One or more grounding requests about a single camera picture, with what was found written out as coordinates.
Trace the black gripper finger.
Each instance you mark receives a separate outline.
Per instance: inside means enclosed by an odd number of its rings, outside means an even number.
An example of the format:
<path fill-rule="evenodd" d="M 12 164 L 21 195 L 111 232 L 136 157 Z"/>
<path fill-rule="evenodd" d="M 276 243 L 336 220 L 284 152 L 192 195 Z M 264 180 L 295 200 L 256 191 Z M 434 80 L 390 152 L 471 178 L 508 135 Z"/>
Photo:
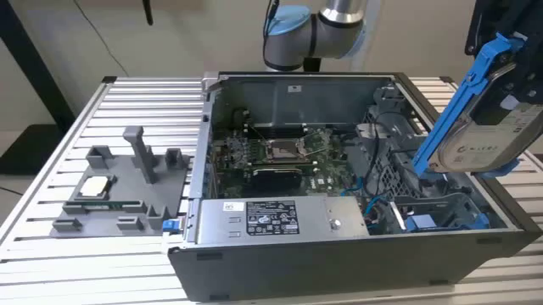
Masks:
<path fill-rule="evenodd" d="M 531 34 L 514 57 L 515 68 L 507 74 L 512 89 L 507 93 L 519 102 L 542 105 L 542 34 Z"/>
<path fill-rule="evenodd" d="M 476 56 L 482 46 L 495 37 L 495 20 L 490 12 L 475 12 L 467 31 L 464 54 Z"/>

